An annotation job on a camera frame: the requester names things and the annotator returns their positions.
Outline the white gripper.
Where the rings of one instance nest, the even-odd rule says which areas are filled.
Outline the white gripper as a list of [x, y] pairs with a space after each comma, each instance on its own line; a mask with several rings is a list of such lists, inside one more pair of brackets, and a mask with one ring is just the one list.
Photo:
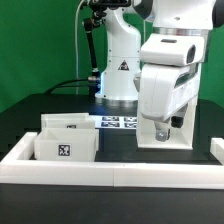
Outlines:
[[[201, 65], [183, 67], [145, 64], [140, 74], [138, 116], [155, 125], [155, 138], [165, 142], [170, 137], [165, 122], [198, 95]], [[181, 128], [183, 116], [173, 116], [171, 126]]]

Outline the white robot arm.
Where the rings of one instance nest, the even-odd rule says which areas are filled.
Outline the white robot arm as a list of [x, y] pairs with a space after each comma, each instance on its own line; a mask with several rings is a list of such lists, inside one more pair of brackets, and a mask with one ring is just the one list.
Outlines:
[[90, 0], [104, 18], [108, 63], [97, 96], [138, 100], [137, 131], [155, 125], [158, 141], [183, 125], [198, 95], [210, 32], [224, 25], [224, 0]]

